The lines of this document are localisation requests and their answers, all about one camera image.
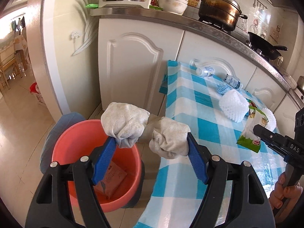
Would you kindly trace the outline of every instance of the stainless steel countertop edge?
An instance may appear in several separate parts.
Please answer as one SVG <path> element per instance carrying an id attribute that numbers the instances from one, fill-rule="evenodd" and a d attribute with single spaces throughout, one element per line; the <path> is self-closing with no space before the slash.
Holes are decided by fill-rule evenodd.
<path id="1" fill-rule="evenodd" d="M 294 90 L 290 89 L 288 92 L 289 96 L 291 97 L 291 100 L 298 106 L 299 109 L 304 108 L 304 103 L 300 99 L 300 97 L 294 92 Z"/>
<path id="2" fill-rule="evenodd" d="M 293 98 L 295 103 L 301 108 L 304 107 L 303 102 L 296 95 L 296 93 L 290 88 L 288 83 L 284 78 L 277 72 L 277 70 L 268 63 L 263 57 L 249 48 L 247 45 L 243 44 L 234 37 L 222 32 L 212 26 L 201 23 L 197 20 L 180 16 L 173 13 L 167 13 L 164 11 L 145 9 L 138 7 L 103 7 L 91 9 L 91 16 L 98 16 L 100 18 L 116 18 L 116 19 L 130 19 L 130 20 L 140 20 L 148 21 L 153 23 L 158 23 L 162 25 L 167 25 L 175 28 L 179 28 L 199 36 L 208 38 L 218 44 L 223 45 L 226 48 L 234 51 L 240 56 L 244 57 L 255 66 L 264 71 L 268 76 L 270 76 L 278 85 L 286 92 L 289 93 Z"/>

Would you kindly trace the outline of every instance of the green snack bag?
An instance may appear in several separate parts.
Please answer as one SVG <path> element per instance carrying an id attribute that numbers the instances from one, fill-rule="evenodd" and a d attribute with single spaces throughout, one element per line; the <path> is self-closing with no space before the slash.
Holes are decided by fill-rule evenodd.
<path id="1" fill-rule="evenodd" d="M 261 138 L 253 133 L 253 127 L 260 124 L 265 128 L 267 123 L 268 118 L 264 112 L 250 105 L 249 116 L 237 144 L 258 153 L 261 148 Z"/>

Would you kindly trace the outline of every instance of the snack package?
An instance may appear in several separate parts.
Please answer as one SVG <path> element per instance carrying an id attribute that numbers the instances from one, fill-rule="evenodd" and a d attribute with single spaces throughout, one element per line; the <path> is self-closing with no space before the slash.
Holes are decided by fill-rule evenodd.
<path id="1" fill-rule="evenodd" d="M 257 124 L 260 124 L 265 128 L 267 123 L 268 118 L 265 113 L 250 105 L 249 116 L 237 144 L 258 153 L 261 148 L 261 138 L 253 133 L 253 128 Z"/>
<path id="2" fill-rule="evenodd" d="M 248 101 L 248 103 L 249 103 L 249 106 L 251 105 L 251 106 L 253 106 L 254 108 L 258 108 L 258 107 L 256 106 L 256 104 L 255 104 L 252 100 L 247 99 L 247 101 Z"/>
<path id="3" fill-rule="evenodd" d="M 105 194 L 110 199 L 126 176 L 127 173 L 111 161 L 104 178 L 94 186 L 94 190 Z"/>

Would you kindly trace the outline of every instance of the small plastic bottle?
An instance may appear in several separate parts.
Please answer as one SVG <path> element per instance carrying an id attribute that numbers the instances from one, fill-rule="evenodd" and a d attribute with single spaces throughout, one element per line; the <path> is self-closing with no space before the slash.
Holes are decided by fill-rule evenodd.
<path id="1" fill-rule="evenodd" d="M 239 79 L 226 74 L 226 77 L 224 78 L 224 82 L 231 85 L 235 89 L 242 89 L 243 84 L 239 81 Z"/>
<path id="2" fill-rule="evenodd" d="M 196 74 L 202 77 L 209 77 L 215 74 L 215 70 L 213 67 L 198 67 Z"/>

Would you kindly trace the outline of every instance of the white cloth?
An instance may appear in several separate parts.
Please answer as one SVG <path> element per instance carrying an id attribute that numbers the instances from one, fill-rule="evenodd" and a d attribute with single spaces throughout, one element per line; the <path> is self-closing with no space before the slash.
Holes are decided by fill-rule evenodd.
<path id="1" fill-rule="evenodd" d="M 149 147 L 152 152 L 166 159 L 175 159 L 178 155 L 187 156 L 189 145 L 188 125 L 162 117 L 155 123 Z"/>
<path id="2" fill-rule="evenodd" d="M 119 148 L 131 148 L 142 135 L 150 113 L 131 104 L 112 102 L 101 115 L 102 127 Z"/>
<path id="3" fill-rule="evenodd" d="M 22 26 L 21 19 L 19 18 L 18 24 L 17 24 L 17 29 L 19 30 L 21 26 Z"/>

